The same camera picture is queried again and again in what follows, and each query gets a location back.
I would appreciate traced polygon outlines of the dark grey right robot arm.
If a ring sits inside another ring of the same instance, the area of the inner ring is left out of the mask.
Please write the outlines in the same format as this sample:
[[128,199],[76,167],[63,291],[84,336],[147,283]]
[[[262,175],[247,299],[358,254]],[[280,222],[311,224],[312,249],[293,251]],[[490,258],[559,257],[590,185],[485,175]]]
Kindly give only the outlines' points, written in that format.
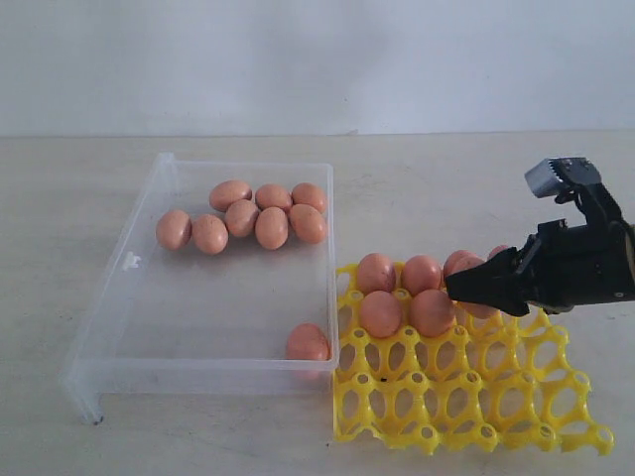
[[521,249],[507,248],[485,263],[446,279],[457,301],[488,305],[513,316],[529,306],[562,313],[576,306],[634,299],[634,231],[614,221],[604,229],[542,223]]

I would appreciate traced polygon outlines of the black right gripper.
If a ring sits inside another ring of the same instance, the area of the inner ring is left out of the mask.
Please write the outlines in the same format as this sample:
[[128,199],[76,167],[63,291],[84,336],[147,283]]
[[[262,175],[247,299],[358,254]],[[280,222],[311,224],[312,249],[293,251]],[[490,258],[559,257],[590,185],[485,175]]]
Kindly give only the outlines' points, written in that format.
[[587,224],[569,227],[563,219],[545,222],[517,255],[516,247],[500,249],[478,267],[449,275],[449,297],[512,316],[528,314],[527,302],[561,313],[633,299],[630,225],[597,230]]

